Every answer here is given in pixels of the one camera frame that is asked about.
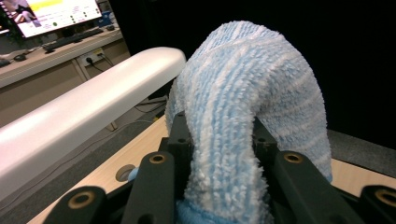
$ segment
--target desk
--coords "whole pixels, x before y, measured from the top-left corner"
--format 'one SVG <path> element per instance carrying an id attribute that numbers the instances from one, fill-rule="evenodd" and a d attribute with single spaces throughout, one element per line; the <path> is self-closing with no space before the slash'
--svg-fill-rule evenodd
<path id="1" fill-rule="evenodd" d="M 120 187 L 125 182 L 116 180 L 117 171 L 127 164 L 139 166 L 145 155 L 158 150 L 162 138 L 166 136 L 165 119 L 162 117 L 71 189 L 82 186 L 98 186 L 109 193 Z M 342 161 L 332 160 L 332 174 L 332 184 L 334 186 L 356 196 L 360 195 L 361 188 L 366 185 L 380 184 L 396 189 L 396 179 Z M 29 223 L 42 223 L 58 201 L 59 199 L 34 217 Z"/>
<path id="2" fill-rule="evenodd" d="M 27 60 L 0 68 L 0 127 L 100 74 L 95 68 L 78 63 L 80 55 L 98 48 L 114 64 L 131 56 L 120 29 L 104 30 L 52 53 L 37 49 L 26 55 Z M 102 70 L 110 67 L 105 60 L 95 64 Z"/>

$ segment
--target power outlet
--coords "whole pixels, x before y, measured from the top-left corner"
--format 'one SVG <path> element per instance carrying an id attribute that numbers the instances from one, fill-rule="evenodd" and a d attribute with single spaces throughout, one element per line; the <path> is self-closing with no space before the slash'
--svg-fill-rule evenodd
<path id="1" fill-rule="evenodd" d="M 91 52 L 88 52 L 88 53 L 85 53 L 85 54 L 79 56 L 79 57 L 78 57 L 78 62 L 79 62 L 80 64 L 82 64 L 84 67 L 86 67 L 86 66 L 90 65 L 90 64 L 87 62 L 87 58 L 91 58 L 92 61 L 93 61 L 94 63 L 96 63 L 96 62 L 98 62 L 98 61 L 104 59 L 104 57 L 101 56 L 101 55 L 105 56 L 105 53 L 103 52 L 103 50 L 102 50 L 101 48 L 99 48 L 99 49 L 94 49 L 94 50 L 91 51 Z"/>

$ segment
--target black metal bracket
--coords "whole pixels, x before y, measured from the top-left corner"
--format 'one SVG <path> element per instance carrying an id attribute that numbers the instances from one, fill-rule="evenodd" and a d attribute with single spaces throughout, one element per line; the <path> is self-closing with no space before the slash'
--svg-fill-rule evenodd
<path id="1" fill-rule="evenodd" d="M 396 224 L 396 189 L 366 186 L 355 197 L 332 186 L 305 155 L 279 151 L 274 137 L 257 119 L 253 132 L 252 149 L 264 168 L 276 224 Z M 193 142 L 181 112 L 159 150 L 143 158 L 134 181 L 107 195 L 95 186 L 74 189 L 44 223 L 176 223 L 176 200 L 183 198 L 192 153 Z"/>

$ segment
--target circular hole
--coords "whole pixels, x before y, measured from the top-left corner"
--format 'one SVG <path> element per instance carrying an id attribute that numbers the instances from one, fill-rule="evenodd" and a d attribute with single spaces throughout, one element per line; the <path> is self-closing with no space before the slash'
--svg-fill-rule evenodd
<path id="1" fill-rule="evenodd" d="M 76 203 L 84 203 L 86 202 L 90 197 L 88 195 L 80 195 L 76 198 Z"/>
<path id="2" fill-rule="evenodd" d="M 73 196 L 68 203 L 71 209 L 79 209 L 90 204 L 95 198 L 93 191 L 82 191 L 75 196 Z"/>
<path id="3" fill-rule="evenodd" d="M 338 214 L 333 214 L 329 216 L 330 223 L 334 224 L 347 224 L 348 221 L 345 217 L 338 215 Z"/>
<path id="4" fill-rule="evenodd" d="M 117 181 L 124 182 L 128 180 L 128 175 L 135 168 L 132 164 L 122 166 L 116 173 Z"/>
<path id="5" fill-rule="evenodd" d="M 155 163 L 155 164 L 163 163 L 165 161 L 165 156 L 163 156 L 163 155 L 154 155 L 154 156 L 149 158 L 149 161 L 151 163 Z"/>
<path id="6" fill-rule="evenodd" d="M 138 224 L 153 224 L 154 216 L 152 214 L 145 214 L 137 220 Z"/>
<path id="7" fill-rule="evenodd" d="M 396 193 L 387 189 L 378 189 L 375 192 L 376 198 L 387 205 L 396 207 Z"/>
<path id="8" fill-rule="evenodd" d="M 286 161 L 293 163 L 300 163 L 303 161 L 303 158 L 300 155 L 294 153 L 287 153 L 284 155 L 284 158 Z"/>

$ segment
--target keyboard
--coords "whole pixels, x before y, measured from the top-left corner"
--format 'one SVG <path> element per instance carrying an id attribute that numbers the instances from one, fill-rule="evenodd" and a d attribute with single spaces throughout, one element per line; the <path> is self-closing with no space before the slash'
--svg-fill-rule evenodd
<path id="1" fill-rule="evenodd" d="M 0 59 L 0 67 L 4 67 L 6 65 L 11 64 L 11 62 L 7 59 Z"/>
<path id="2" fill-rule="evenodd" d="M 55 49 L 63 47 L 68 44 L 72 43 L 77 43 L 81 41 L 82 39 L 85 39 L 87 37 L 93 36 L 93 35 L 99 35 L 103 32 L 101 28 L 95 28 L 92 30 L 85 31 L 83 33 L 75 34 L 69 37 L 64 37 L 61 39 L 56 40 L 54 43 L 48 44 L 43 47 L 43 49 L 46 52 L 53 52 Z"/>

